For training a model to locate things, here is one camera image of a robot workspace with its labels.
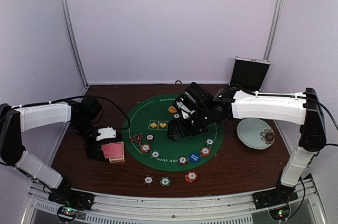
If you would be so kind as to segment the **orange big blind button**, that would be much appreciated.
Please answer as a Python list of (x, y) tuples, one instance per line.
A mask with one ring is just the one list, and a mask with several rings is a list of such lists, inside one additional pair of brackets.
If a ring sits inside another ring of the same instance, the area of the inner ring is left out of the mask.
[(170, 106), (170, 107), (168, 108), (168, 111), (169, 111), (171, 114), (174, 114), (174, 113), (177, 112), (177, 110), (175, 109), (174, 106)]

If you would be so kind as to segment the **red chip pile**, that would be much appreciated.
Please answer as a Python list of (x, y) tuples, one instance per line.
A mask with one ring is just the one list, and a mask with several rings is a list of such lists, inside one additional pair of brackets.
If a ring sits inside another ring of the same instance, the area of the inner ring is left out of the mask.
[(151, 146), (150, 146), (149, 144), (142, 144), (142, 145), (140, 146), (140, 151), (141, 151), (142, 153), (148, 153), (148, 152), (151, 151)]

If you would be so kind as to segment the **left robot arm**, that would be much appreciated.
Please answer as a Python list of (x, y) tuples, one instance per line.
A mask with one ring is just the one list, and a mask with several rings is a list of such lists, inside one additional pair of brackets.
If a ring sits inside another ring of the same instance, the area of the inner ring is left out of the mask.
[(97, 127), (94, 120), (103, 107), (98, 99), (67, 98), (39, 104), (11, 106), (1, 104), (1, 160), (30, 178), (41, 182), (65, 205), (76, 200), (67, 177), (40, 159), (48, 146), (57, 146), (68, 127), (84, 141), (89, 159), (108, 159), (107, 148), (121, 143), (121, 134), (111, 126)]

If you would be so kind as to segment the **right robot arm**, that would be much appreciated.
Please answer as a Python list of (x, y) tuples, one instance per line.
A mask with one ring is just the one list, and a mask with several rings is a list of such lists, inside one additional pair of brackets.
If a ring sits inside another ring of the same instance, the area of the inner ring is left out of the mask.
[(179, 117), (167, 124), (167, 138), (204, 134), (212, 123), (228, 119), (259, 118), (280, 120), (300, 125), (300, 139), (286, 166), (280, 173), (277, 187), (271, 191), (274, 203), (283, 203), (316, 152), (326, 145), (323, 105), (316, 91), (275, 94), (249, 91), (239, 85), (222, 88), (216, 95), (191, 83), (173, 102)]

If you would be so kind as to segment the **black red all-in triangle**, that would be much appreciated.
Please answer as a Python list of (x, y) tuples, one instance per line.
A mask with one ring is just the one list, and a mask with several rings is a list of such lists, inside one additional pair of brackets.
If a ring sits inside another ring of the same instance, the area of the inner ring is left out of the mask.
[(130, 136), (129, 139), (138, 144), (138, 145), (141, 145), (142, 144), (142, 140), (143, 140), (143, 133), (139, 133), (139, 134), (136, 134), (134, 136)]

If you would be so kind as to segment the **green poker chip stack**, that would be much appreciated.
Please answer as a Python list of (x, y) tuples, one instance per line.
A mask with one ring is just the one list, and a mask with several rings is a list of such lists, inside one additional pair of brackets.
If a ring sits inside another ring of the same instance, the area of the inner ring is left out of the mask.
[(161, 186), (167, 187), (171, 185), (171, 179), (167, 176), (161, 177), (159, 180)]

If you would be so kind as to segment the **red-backed card deck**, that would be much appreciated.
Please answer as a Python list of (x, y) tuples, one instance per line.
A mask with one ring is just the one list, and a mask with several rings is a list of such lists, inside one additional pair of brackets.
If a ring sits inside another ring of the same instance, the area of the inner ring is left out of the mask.
[(122, 142), (105, 144), (101, 146), (105, 158), (122, 158), (124, 156), (124, 145)]

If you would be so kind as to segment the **green chip seat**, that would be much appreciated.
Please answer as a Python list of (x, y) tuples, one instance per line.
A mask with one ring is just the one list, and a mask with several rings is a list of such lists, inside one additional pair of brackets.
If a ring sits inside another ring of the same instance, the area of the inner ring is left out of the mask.
[(214, 144), (214, 141), (210, 138), (208, 138), (206, 141), (205, 141), (205, 144), (206, 146), (212, 146)]

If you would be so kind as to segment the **blue small blind button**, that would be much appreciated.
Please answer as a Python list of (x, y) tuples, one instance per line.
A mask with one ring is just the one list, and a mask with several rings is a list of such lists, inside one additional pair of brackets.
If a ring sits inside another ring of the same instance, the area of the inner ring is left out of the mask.
[(199, 153), (191, 153), (189, 154), (188, 159), (192, 163), (198, 163), (201, 160), (201, 155)]

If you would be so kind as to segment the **red five poker chip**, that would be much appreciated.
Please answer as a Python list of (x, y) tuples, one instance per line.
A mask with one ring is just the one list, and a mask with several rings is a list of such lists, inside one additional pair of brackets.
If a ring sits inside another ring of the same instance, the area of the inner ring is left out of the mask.
[(211, 154), (211, 150), (208, 147), (203, 147), (200, 150), (201, 156), (207, 157)]

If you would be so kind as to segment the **orange-red poker chip stack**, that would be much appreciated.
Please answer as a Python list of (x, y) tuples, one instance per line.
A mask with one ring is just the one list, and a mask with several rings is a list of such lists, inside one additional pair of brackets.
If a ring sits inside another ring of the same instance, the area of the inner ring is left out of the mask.
[(192, 182), (196, 181), (197, 179), (198, 179), (198, 175), (194, 171), (189, 171), (185, 175), (185, 180), (188, 183), (192, 183)]

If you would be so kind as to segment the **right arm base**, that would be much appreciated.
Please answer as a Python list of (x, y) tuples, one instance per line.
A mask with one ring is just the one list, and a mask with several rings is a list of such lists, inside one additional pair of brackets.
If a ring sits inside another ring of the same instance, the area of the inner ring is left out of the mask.
[(297, 200), (298, 194), (287, 192), (285, 190), (271, 189), (256, 192), (252, 195), (256, 209), (270, 208), (280, 204), (286, 204), (290, 201)]

